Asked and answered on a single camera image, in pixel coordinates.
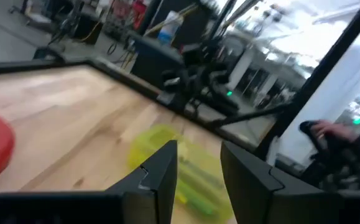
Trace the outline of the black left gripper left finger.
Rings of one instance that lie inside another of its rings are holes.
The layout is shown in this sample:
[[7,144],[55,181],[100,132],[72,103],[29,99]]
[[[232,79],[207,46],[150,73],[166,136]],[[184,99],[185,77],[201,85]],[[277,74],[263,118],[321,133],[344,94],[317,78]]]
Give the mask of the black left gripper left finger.
[[107,193],[121,199],[124,224],[171,224],[177,184],[177,141],[170,140]]

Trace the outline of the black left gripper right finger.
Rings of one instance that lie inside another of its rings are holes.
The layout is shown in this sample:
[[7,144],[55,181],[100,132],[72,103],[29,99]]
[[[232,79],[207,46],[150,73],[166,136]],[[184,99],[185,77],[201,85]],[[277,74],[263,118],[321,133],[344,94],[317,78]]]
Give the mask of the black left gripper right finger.
[[224,183],[238,224],[338,224],[339,196],[221,144]]

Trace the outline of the yellow-green translucent supply box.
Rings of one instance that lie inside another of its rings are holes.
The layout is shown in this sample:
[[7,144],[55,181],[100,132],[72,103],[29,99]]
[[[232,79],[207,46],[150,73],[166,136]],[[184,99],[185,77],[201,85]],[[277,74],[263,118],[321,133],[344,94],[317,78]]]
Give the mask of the yellow-green translucent supply box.
[[158,124],[138,134],[131,142],[127,165],[137,167],[170,140],[176,140],[178,146],[177,184],[189,185],[218,209],[216,215],[204,215],[178,201],[175,190],[172,224],[230,223],[233,210],[219,159],[170,126]]

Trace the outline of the green pen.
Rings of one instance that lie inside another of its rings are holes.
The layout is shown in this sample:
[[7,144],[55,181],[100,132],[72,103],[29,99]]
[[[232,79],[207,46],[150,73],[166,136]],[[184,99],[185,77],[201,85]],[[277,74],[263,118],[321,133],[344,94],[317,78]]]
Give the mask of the green pen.
[[180,182],[177,184],[176,191],[177,200],[186,206],[192,207],[204,215],[216,215],[218,213],[216,205],[189,185]]

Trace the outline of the dark side desk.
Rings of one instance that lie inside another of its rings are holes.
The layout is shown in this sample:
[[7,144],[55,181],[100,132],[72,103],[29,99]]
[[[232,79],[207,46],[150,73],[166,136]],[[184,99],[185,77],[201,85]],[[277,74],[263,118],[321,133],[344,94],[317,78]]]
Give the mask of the dark side desk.
[[178,70],[184,67],[178,50],[161,44],[157,39],[131,33],[137,54],[131,73],[158,89],[163,88],[162,73],[166,70]]

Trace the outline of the person's hand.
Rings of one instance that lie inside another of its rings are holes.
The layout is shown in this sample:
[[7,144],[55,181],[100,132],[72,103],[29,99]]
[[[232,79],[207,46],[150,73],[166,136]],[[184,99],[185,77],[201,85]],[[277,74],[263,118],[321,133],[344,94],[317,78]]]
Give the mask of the person's hand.
[[327,136],[328,134],[347,142],[354,142],[358,138],[358,135],[347,126],[341,123],[331,123],[326,120],[317,121],[311,129],[319,138]]

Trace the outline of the black table frame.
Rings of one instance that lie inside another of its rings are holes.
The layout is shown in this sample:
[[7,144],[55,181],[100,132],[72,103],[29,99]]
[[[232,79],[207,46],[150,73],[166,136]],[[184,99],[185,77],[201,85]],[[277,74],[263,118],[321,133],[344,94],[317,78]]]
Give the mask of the black table frame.
[[[282,135],[285,130],[291,125],[291,122],[295,121],[297,115],[301,113],[301,110],[317,90],[322,86],[324,80],[329,76],[329,73],[339,64],[339,61],[344,58],[345,53],[350,49],[351,45],[356,41],[360,35],[360,10],[356,13],[352,21],[349,23],[344,32],[340,35],[338,40],[330,48],[323,60],[317,66],[312,73],[306,84],[304,84],[301,90],[296,94],[294,100],[291,103],[280,105],[272,109],[268,109],[260,112],[253,112],[251,114],[242,114],[233,117],[227,117],[225,119],[217,119],[214,121],[205,121],[200,118],[193,117],[191,113],[182,111],[176,106],[166,105],[157,99],[158,93],[147,85],[142,83],[140,78],[137,78],[130,73],[124,72],[113,63],[105,63],[102,60],[97,59],[84,59],[80,61],[63,61],[63,60],[29,60],[23,62],[8,62],[0,63],[0,75],[3,73],[17,73],[17,72],[29,72],[34,70],[48,70],[50,68],[64,68],[73,67],[75,65],[87,65],[102,72],[109,78],[116,80],[123,85],[131,88],[133,91],[140,93],[141,95],[156,101],[156,103],[166,107],[168,110],[184,117],[185,119],[195,123],[197,126],[217,135],[218,137],[229,141],[243,149],[248,151],[253,150],[254,154],[260,159],[266,159],[269,153],[269,143],[272,142],[274,137]],[[278,113],[279,119],[274,123],[273,127],[268,131],[262,142],[258,146],[252,146],[246,143],[241,138],[231,134],[221,127],[238,123],[240,121],[246,121],[248,119],[257,118],[260,116]]]

